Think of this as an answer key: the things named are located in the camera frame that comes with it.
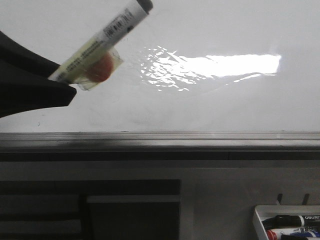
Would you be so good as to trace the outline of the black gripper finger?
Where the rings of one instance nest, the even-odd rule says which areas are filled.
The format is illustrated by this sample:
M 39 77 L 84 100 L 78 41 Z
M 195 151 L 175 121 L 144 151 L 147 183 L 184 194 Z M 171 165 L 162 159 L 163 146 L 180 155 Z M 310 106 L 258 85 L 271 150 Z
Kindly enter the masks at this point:
M 0 116 L 68 106 L 77 90 L 48 77 L 59 65 L 0 33 Z

